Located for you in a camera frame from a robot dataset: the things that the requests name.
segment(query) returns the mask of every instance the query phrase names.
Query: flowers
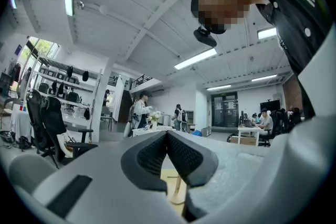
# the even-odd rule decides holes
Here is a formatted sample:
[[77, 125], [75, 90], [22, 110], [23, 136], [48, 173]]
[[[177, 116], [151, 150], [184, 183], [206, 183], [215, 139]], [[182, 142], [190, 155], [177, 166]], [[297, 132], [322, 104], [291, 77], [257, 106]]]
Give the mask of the flowers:
[[148, 120], [149, 121], [158, 121], [159, 118], [161, 116], [161, 112], [160, 111], [155, 111], [155, 112], [152, 112], [149, 116], [148, 116]]

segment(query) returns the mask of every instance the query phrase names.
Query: doorway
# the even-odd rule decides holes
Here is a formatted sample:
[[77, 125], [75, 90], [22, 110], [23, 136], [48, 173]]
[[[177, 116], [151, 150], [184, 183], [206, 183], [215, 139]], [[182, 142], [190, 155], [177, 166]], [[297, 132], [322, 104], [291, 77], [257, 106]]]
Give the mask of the doorway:
[[212, 126], [238, 127], [237, 92], [221, 93], [211, 96]]

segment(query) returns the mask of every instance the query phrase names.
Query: white shelving unit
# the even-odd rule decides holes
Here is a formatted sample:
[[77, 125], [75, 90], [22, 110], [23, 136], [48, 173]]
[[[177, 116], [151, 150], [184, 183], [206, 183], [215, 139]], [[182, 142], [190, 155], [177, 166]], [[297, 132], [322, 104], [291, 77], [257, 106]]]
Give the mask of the white shelving unit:
[[52, 94], [43, 93], [43, 92], [40, 92], [40, 91], [38, 91], [38, 92], [42, 96], [44, 96], [44, 97], [48, 97], [48, 96], [54, 97], [54, 98], [58, 99], [64, 105], [65, 104], [70, 104], [70, 105], [73, 105], [73, 106], [77, 106], [79, 108], [85, 108], [85, 109], [89, 108], [89, 110], [90, 110], [90, 119], [89, 120], [86, 120], [83, 117], [83, 115], [75, 116], [76, 113], [74, 113], [75, 115], [69, 115], [69, 114], [65, 114], [63, 112], [62, 112], [62, 118], [63, 118], [64, 122], [70, 123], [73, 127], [84, 126], [84, 127], [88, 128], [88, 129], [91, 129], [91, 127], [92, 127], [91, 125], [92, 125], [93, 107], [95, 105], [95, 100], [96, 100], [96, 95], [97, 95], [97, 89], [98, 89], [98, 86], [99, 86], [99, 83], [100, 83], [102, 70], [100, 70], [100, 72], [97, 73], [97, 72], [93, 72], [93, 71], [90, 71], [90, 70], [82, 70], [80, 68], [76, 68], [76, 67], [73, 66], [72, 74], [76, 74], [76, 75], [82, 76], [82, 74], [85, 71], [88, 71], [89, 72], [89, 78], [96, 81], [94, 86], [93, 85], [89, 85], [89, 84], [85, 84], [85, 83], [75, 84], [75, 83], [71, 83], [71, 82], [66, 81], [66, 80], [57, 79], [56, 77], [52, 77], [52, 76], [49, 76], [47, 74], [44, 74], [44, 73], [41, 73], [39, 71], [34, 70], [35, 67], [36, 67], [36, 64], [38, 63], [38, 61], [40, 59], [43, 59], [43, 63], [44, 64], [47, 63], [47, 65], [48, 65], [47, 67], [54, 67], [54, 69], [56, 68], [56, 69], [58, 69], [58, 71], [64, 71], [64, 72], [66, 72], [66, 70], [69, 67], [69, 65], [63, 64], [63, 63], [61, 63], [59, 61], [55, 61], [55, 60], [47, 58], [47, 57], [41, 57], [41, 56], [39, 56], [36, 59], [33, 67], [31, 68], [32, 72], [31, 72], [31, 74], [30, 74], [30, 76], [28, 78], [27, 85], [30, 84], [32, 77], [36, 75], [35, 83], [32, 86], [32, 88], [30, 88], [30, 87], [26, 88], [26, 92], [25, 92], [25, 96], [24, 96], [24, 102], [25, 102], [25, 104], [26, 104], [27, 92], [31, 91], [32, 89], [35, 89], [36, 91], [38, 91], [38, 86], [39, 85], [36, 85], [36, 81], [37, 81], [38, 76], [41, 76], [43, 80], [48, 80], [48, 81], [52, 81], [52, 82], [54, 82], [56, 80], [58, 84], [61, 84], [63, 82], [64, 85], [71, 86], [71, 88], [78, 89], [78, 90], [88, 91], [88, 92], [91, 93], [91, 100], [90, 100], [90, 104], [89, 105], [85, 105], [85, 104], [82, 104], [82, 103], [70, 102], [68, 100], [64, 100], [62, 98], [56, 97], [55, 95], [52, 95]]

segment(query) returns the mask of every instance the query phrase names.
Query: wall-mounted tv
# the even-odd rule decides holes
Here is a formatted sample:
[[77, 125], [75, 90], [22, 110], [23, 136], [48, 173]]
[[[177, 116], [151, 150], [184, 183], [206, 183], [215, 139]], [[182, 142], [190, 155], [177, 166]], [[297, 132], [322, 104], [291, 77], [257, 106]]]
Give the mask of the wall-mounted tv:
[[280, 101], [275, 100], [275, 101], [260, 103], [260, 111], [264, 108], [266, 108], [267, 110], [270, 110], [270, 111], [280, 110]]

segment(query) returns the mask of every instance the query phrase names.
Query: white ceiling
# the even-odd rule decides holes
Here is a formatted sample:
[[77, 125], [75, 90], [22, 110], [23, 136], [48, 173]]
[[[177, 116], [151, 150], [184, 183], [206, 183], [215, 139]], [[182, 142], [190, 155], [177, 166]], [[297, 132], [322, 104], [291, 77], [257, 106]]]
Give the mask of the white ceiling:
[[[243, 24], [214, 36], [215, 57], [177, 71], [174, 65], [210, 49], [193, 36], [198, 22], [190, 12], [191, 0], [82, 1], [84, 9], [75, 8], [74, 16], [69, 17], [64, 0], [16, 0], [17, 9], [8, 13], [9, 21], [19, 33], [70, 49], [118, 54], [120, 66], [170, 85], [192, 79], [203, 88], [229, 83], [255, 87], [252, 78], [279, 74], [275, 80], [260, 84], [264, 86], [281, 83], [291, 73], [276, 38], [258, 41], [257, 31], [270, 25], [255, 6]], [[107, 15], [99, 12], [100, 5], [106, 5]]]

